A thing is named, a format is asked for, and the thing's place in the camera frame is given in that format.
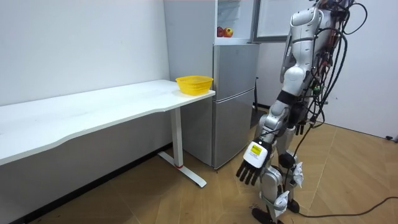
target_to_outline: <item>refrigerator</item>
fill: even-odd
[[[259,45],[215,45],[216,95],[182,107],[183,148],[215,169],[249,142]]]
[[[259,44],[286,41],[291,12],[302,9],[294,2],[164,1],[170,79],[214,78],[213,99],[181,109],[183,149],[205,164],[218,169],[249,142]],[[221,37],[220,27],[233,35]]]

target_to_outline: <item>freezer door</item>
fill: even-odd
[[[259,45],[214,46],[214,90],[216,101],[244,93],[256,82]]]
[[[220,168],[249,142],[254,90],[214,102],[213,166]]]

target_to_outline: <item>table foot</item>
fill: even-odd
[[[207,183],[205,180],[203,180],[201,177],[196,175],[196,173],[192,172],[190,169],[186,168],[185,166],[182,166],[181,168],[178,168],[174,164],[174,158],[169,156],[166,152],[160,152],[158,153],[160,157],[165,159],[167,162],[172,164],[176,169],[181,171],[183,174],[185,174],[187,177],[189,177],[191,180],[193,180],[199,187],[204,187]]]

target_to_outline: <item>yellow label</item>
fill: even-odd
[[[256,145],[253,145],[253,147],[251,148],[251,151],[252,151],[253,153],[255,153],[257,156],[260,156],[261,148],[258,147],[258,146],[256,146]]]

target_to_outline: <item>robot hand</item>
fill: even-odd
[[[243,162],[239,167],[236,176],[246,185],[251,182],[254,186],[260,176],[263,165],[269,160],[272,154],[272,146],[257,138],[251,142],[243,155]]]

